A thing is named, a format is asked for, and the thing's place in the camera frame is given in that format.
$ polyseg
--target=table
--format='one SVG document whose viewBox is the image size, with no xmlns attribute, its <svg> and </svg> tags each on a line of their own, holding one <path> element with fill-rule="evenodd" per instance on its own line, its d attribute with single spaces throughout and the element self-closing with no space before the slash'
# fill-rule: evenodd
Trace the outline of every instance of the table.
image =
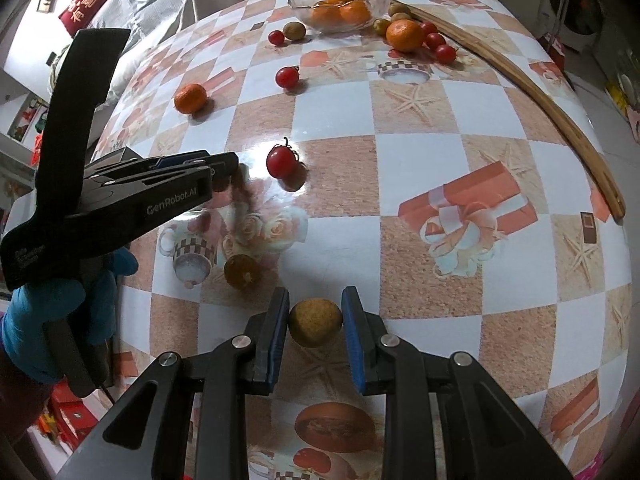
<svg viewBox="0 0 640 480">
<path fill-rule="evenodd" d="M 601 150 L 557 67 L 497 0 L 400 1 L 498 48 Z M 245 165 L 246 191 L 216 193 L 132 245 L 140 270 L 120 299 L 121 389 L 166 350 L 189 356 L 241 333 L 277 285 L 292 304 L 339 304 L 355 285 L 364 308 L 420 350 L 479 358 L 575 474 L 593 469 L 625 373 L 631 278 L 622 228 L 578 158 L 526 95 L 462 49 L 449 67 L 390 52 L 370 30 L 270 45 L 291 19 L 287 0 L 248 0 L 161 44 L 102 134 L 96 156 L 233 150 Z M 287 65 L 300 67 L 295 92 L 274 83 Z M 190 82 L 213 110 L 174 109 Z M 265 167 L 285 136 L 308 167 L 293 192 Z M 174 269 L 174 244 L 192 239 L 206 257 Z M 263 268 L 248 293 L 222 275 L 239 253 Z M 287 339 L 276 391 L 248 402 L 252 478 L 303 472 L 292 457 L 309 444 L 293 425 L 326 401 L 366 410 L 376 443 L 326 453 L 322 478 L 379 478 L 384 404 L 356 394 L 342 335 L 315 350 Z M 196 403 L 194 433 L 197 413 Z"/>
</svg>

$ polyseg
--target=orange gift box print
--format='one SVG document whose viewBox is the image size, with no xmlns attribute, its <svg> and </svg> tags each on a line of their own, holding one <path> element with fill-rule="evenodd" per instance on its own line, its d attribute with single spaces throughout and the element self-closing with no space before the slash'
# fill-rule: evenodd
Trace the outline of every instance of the orange gift box print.
<svg viewBox="0 0 640 480">
<path fill-rule="evenodd" d="M 440 278 L 475 276 L 508 235 L 538 220 L 500 161 L 401 203 L 398 216 L 428 245 Z"/>
</svg>

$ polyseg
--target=wooden stick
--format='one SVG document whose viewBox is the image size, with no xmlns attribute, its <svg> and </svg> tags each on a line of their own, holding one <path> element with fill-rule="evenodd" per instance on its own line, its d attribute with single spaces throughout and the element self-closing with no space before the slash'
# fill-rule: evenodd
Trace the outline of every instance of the wooden stick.
<svg viewBox="0 0 640 480">
<path fill-rule="evenodd" d="M 536 85 L 520 67 L 483 40 L 430 12 L 409 5 L 407 7 L 415 19 L 422 22 L 433 22 L 440 32 L 446 34 L 470 52 L 482 57 L 492 67 L 502 72 L 544 110 L 575 153 L 577 153 L 587 170 L 589 170 L 594 182 L 606 200 L 614 220 L 620 224 L 626 212 L 622 193 L 616 185 L 607 163 L 572 118 Z"/>
</svg>

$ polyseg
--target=metal screw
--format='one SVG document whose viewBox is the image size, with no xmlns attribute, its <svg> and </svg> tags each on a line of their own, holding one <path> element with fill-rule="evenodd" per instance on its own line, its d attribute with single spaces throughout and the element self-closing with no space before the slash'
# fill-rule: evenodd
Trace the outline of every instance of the metal screw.
<svg viewBox="0 0 640 480">
<path fill-rule="evenodd" d="M 397 335 L 393 334 L 385 334 L 380 338 L 380 342 L 382 346 L 398 346 L 400 344 L 400 339 Z"/>
<path fill-rule="evenodd" d="M 173 366 L 178 362 L 178 354 L 175 352 L 165 352 L 158 358 L 158 361 L 160 366 Z"/>
<path fill-rule="evenodd" d="M 231 344 L 235 348 L 246 348 L 251 344 L 251 338 L 247 335 L 237 335 L 232 339 Z"/>
<path fill-rule="evenodd" d="M 466 352 L 456 352 L 453 355 L 453 362 L 458 366 L 469 366 L 473 361 L 473 358 Z"/>
</svg>

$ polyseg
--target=black cable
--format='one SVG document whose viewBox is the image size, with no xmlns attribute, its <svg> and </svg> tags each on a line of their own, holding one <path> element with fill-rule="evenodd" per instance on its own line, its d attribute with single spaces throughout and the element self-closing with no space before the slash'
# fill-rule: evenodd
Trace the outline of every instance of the black cable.
<svg viewBox="0 0 640 480">
<path fill-rule="evenodd" d="M 113 397 L 111 396 L 111 394 L 109 393 L 109 391 L 107 390 L 107 388 L 101 384 L 100 385 L 100 389 L 102 390 L 102 392 L 107 396 L 107 399 L 109 399 L 109 402 L 111 403 L 111 405 L 113 406 L 116 401 L 113 399 Z"/>
</svg>

